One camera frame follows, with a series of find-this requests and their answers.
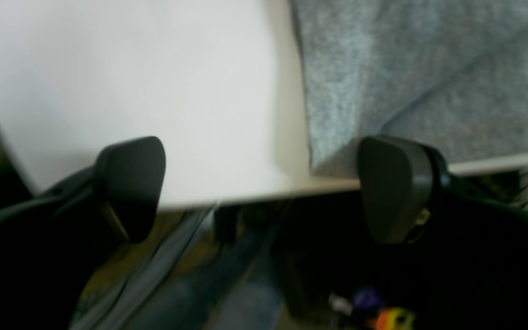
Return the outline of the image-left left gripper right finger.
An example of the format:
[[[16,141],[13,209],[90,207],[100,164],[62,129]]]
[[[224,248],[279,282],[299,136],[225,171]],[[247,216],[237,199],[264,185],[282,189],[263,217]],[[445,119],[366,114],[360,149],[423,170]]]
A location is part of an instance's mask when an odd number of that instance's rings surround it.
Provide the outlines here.
[[[357,149],[370,236],[421,254],[421,326],[528,330],[528,212],[453,175],[438,150],[388,136]]]

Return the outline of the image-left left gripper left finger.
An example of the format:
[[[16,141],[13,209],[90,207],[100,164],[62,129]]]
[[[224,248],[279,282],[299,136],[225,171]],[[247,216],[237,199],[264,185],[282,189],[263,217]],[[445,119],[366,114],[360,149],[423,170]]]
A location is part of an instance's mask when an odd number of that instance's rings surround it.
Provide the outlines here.
[[[154,136],[105,147],[93,165],[0,209],[0,330],[65,330],[88,280],[143,242],[167,167]]]

